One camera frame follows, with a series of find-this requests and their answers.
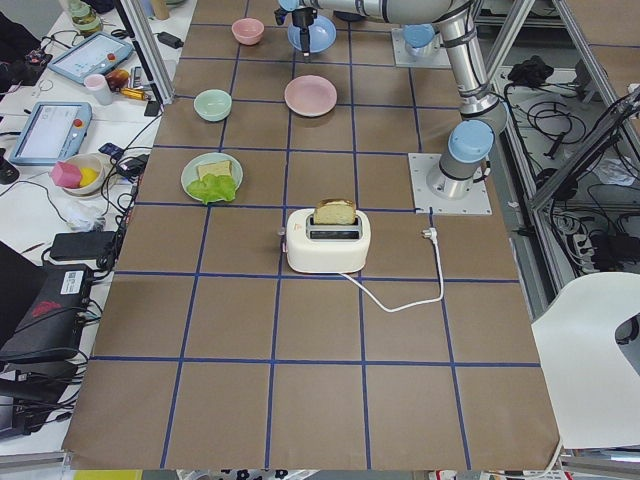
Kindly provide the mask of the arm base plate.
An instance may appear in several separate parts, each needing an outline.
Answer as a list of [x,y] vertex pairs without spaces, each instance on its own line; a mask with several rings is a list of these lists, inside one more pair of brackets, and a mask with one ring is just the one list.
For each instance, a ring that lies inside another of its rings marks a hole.
[[440,154],[409,153],[408,164],[414,210],[449,216],[492,214],[484,181],[453,180],[440,169]]
[[406,43],[401,28],[394,28],[391,32],[395,65],[406,68],[426,68],[450,70],[451,65],[441,43],[441,35],[437,33],[434,39],[425,47],[413,48]]

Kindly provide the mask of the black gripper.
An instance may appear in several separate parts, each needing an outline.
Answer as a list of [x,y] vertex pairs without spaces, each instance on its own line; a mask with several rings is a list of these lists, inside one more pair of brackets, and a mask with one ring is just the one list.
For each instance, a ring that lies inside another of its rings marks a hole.
[[309,27],[312,26],[317,18],[317,10],[313,7],[302,7],[291,12],[292,23],[300,29],[299,38],[301,52],[303,55],[310,54],[310,32]]

